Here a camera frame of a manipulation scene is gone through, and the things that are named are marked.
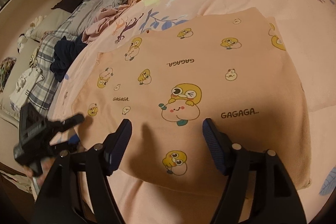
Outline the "peach duck print shirt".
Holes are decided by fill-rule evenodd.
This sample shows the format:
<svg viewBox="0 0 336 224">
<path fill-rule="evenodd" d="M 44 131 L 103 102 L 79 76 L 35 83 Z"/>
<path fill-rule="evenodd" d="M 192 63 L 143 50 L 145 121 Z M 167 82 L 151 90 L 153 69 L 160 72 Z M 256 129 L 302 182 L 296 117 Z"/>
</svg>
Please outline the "peach duck print shirt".
<svg viewBox="0 0 336 224">
<path fill-rule="evenodd" d="M 197 16 L 99 53 L 72 111 L 86 115 L 86 148 L 129 119 L 120 168 L 145 182 L 216 192 L 224 177 L 202 133 L 210 118 L 246 149 L 274 150 L 297 189 L 309 184 L 305 93 L 276 21 L 255 8 Z"/>
</svg>

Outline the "navy blue garment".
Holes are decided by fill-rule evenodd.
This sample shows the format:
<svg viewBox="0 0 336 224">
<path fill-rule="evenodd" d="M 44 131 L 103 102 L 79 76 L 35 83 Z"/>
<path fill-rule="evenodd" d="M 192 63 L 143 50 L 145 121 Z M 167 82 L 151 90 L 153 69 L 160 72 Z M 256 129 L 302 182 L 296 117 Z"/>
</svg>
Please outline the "navy blue garment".
<svg viewBox="0 0 336 224">
<path fill-rule="evenodd" d="M 54 74 L 57 82 L 62 82 L 71 64 L 79 53 L 87 46 L 82 42 L 80 34 L 75 40 L 67 40 L 63 36 L 54 46 L 54 60 L 50 65 L 50 71 Z"/>
</svg>

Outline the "plush toys on headboard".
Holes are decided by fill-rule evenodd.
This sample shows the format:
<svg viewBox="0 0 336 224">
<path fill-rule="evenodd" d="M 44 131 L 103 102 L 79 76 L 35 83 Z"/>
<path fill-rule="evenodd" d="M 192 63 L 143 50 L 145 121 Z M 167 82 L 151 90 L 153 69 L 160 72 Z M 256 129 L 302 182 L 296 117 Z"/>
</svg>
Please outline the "plush toys on headboard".
<svg viewBox="0 0 336 224">
<path fill-rule="evenodd" d="M 34 32 L 35 28 L 37 28 L 41 22 L 46 18 L 46 15 L 39 15 L 37 16 L 29 25 L 29 28 L 23 33 L 20 34 L 17 40 L 17 50 L 18 53 L 21 53 L 22 49 L 24 48 L 27 40 L 31 37 L 32 33 Z"/>
</svg>

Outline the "pink crumpled garment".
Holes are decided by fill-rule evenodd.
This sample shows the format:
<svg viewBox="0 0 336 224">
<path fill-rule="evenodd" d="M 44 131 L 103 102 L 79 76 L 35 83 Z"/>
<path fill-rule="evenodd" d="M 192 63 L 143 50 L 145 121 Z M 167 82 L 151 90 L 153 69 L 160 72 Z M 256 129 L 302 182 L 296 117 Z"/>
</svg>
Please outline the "pink crumpled garment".
<svg viewBox="0 0 336 224">
<path fill-rule="evenodd" d="M 108 28 L 121 14 L 129 8 L 129 5 L 119 5 L 115 8 L 112 6 L 103 7 L 96 14 L 93 23 L 87 27 L 82 35 L 82 42 L 89 44 L 96 40 L 103 31 Z"/>
</svg>

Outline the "dark brown cushion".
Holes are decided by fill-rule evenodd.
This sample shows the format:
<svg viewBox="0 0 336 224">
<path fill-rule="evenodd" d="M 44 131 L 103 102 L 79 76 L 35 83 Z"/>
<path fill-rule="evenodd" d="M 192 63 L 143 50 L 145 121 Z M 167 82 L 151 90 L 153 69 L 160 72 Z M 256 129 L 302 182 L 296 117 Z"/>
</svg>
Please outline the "dark brown cushion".
<svg viewBox="0 0 336 224">
<path fill-rule="evenodd" d="M 61 0 L 56 5 L 54 5 L 52 10 L 62 9 L 66 12 L 72 13 L 83 2 L 84 0 Z"/>
</svg>

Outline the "pink printed duvet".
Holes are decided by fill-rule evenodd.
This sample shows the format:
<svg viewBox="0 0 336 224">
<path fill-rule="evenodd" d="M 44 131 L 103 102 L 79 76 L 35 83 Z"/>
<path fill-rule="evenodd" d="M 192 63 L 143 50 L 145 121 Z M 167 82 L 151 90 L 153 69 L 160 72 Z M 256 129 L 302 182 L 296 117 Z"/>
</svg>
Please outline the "pink printed duvet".
<svg viewBox="0 0 336 224">
<path fill-rule="evenodd" d="M 72 63 L 54 117 L 77 112 L 85 148 L 133 124 L 108 179 L 127 223 L 209 223 L 226 178 L 206 118 L 276 151 L 311 221 L 335 167 L 335 0 L 142 0 Z"/>
</svg>

